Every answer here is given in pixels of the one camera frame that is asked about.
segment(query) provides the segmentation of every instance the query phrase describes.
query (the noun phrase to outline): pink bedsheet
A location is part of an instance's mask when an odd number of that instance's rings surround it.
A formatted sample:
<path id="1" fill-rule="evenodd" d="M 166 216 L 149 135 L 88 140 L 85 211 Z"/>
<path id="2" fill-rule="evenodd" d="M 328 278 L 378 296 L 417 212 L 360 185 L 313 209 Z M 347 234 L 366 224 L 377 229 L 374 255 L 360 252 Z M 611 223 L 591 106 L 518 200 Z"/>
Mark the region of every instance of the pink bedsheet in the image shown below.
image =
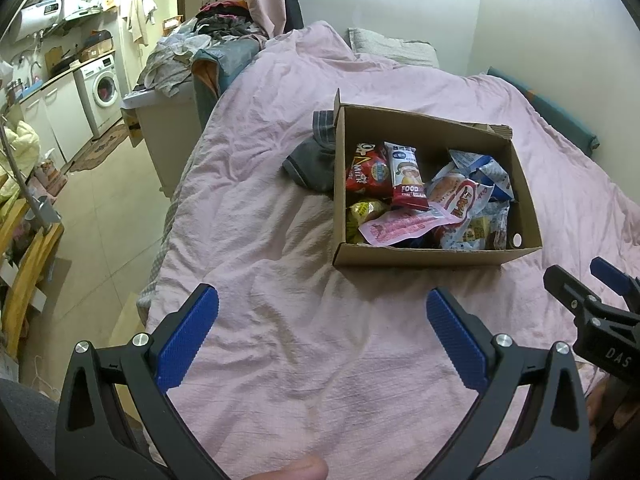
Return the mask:
<path id="1" fill-rule="evenodd" d="M 332 202 L 296 186 L 284 158 L 314 110 L 345 102 L 509 124 L 545 248 L 501 268 L 334 269 Z M 513 87 L 490 76 L 355 56 L 326 23 L 273 40 L 225 92 L 196 147 L 162 264 L 150 328 L 200 282 L 220 316 L 170 398 L 232 478 L 308 452 L 332 479 L 414 478 L 474 398 L 425 318 L 447 286 L 494 333 L 523 346 L 573 341 L 543 271 L 561 264 L 604 300 L 600 255 L 640 274 L 640 208 Z M 492 453 L 504 446 L 509 425 Z"/>

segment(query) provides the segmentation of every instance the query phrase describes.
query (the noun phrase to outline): rug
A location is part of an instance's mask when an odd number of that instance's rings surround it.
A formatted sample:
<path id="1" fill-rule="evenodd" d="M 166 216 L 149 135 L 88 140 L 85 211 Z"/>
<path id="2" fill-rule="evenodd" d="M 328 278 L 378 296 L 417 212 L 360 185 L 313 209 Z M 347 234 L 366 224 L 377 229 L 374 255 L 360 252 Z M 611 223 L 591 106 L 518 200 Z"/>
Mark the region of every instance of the rug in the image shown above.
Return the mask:
<path id="1" fill-rule="evenodd" d="M 118 145 L 128 137 L 129 130 L 122 121 L 114 124 L 98 139 L 92 140 L 91 145 L 84 150 L 81 155 L 69 168 L 69 171 L 92 170 L 96 168 L 104 159 L 115 150 Z"/>

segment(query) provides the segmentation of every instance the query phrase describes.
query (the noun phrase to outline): blue gripper pad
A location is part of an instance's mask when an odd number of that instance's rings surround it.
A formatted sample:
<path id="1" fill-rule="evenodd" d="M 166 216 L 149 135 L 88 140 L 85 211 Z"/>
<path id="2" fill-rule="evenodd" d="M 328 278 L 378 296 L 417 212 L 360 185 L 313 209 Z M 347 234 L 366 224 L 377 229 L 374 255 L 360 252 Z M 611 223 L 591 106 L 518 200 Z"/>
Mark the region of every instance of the blue gripper pad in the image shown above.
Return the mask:
<path id="1" fill-rule="evenodd" d="M 427 319 L 433 326 L 463 384 L 470 390 L 482 394 L 489 385 L 488 357 L 493 354 L 493 350 L 488 349 L 486 345 L 484 345 L 484 351 L 482 350 L 474 334 L 468 330 L 460 316 L 465 317 L 468 321 L 470 318 L 474 318 L 476 320 L 474 332 L 479 330 L 481 337 L 490 344 L 491 333 L 476 316 L 467 314 L 452 295 L 440 288 L 434 288 L 429 293 L 427 296 Z"/>
<path id="2" fill-rule="evenodd" d="M 156 385 L 164 394 L 169 388 L 180 386 L 204 338 L 218 317 L 216 289 L 209 285 L 200 285 L 194 292 L 198 290 L 202 292 L 196 298 L 192 294 L 182 307 L 188 308 L 188 303 L 193 301 L 188 313 L 158 354 Z"/>
<path id="3" fill-rule="evenodd" d="M 607 285 L 619 296 L 625 296 L 631 292 L 631 278 L 611 265 L 607 260 L 596 257 L 591 261 L 590 271 L 593 276 Z"/>

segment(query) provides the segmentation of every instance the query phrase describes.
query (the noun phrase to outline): washing machine door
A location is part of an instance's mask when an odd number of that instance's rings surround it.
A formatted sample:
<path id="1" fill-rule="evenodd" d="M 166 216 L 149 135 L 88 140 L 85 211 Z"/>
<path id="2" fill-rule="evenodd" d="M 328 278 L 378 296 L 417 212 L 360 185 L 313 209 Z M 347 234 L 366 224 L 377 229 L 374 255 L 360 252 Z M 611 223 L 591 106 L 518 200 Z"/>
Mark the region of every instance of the washing machine door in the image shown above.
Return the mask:
<path id="1" fill-rule="evenodd" d="M 118 89 L 116 87 L 116 76 L 111 70 L 100 72 L 94 81 L 95 103 L 102 108 L 112 106 L 118 100 Z"/>

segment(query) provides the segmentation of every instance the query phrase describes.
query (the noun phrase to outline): red snack package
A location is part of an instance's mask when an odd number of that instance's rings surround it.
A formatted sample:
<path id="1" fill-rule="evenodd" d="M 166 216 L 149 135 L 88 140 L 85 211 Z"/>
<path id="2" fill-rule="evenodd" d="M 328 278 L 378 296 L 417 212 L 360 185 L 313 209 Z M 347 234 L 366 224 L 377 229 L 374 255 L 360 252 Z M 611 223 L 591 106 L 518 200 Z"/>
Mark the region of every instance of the red snack package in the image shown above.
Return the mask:
<path id="1" fill-rule="evenodd" d="M 387 198 L 391 196 L 389 166 L 382 150 L 375 144 L 358 144 L 347 173 L 347 191 Z"/>
<path id="2" fill-rule="evenodd" d="M 393 186 L 392 206 L 427 211 L 429 203 L 415 160 L 415 148 L 385 142 Z"/>

